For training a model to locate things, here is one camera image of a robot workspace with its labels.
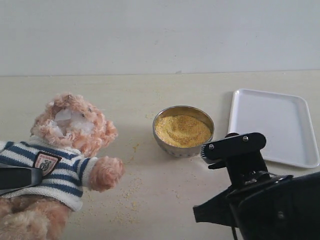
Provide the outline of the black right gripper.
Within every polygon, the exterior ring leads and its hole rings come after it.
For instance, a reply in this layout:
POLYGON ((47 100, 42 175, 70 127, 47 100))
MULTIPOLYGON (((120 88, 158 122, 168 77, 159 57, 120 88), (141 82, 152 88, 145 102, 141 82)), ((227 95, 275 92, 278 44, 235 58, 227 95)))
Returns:
POLYGON ((256 172, 243 185, 232 184, 205 203, 195 205, 192 208, 195 221, 197 223, 234 223, 236 214, 232 212, 231 202, 241 202, 247 196, 292 178, 291 174, 277 175, 270 172, 256 172))

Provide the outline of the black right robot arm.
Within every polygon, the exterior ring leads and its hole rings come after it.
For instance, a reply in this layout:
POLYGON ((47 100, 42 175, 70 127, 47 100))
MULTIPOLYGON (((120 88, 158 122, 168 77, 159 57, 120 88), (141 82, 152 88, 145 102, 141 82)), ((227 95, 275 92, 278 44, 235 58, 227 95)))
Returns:
POLYGON ((194 206, 193 213, 197 223, 238 228, 245 240, 318 240, 320 174, 277 175, 229 187, 194 206))

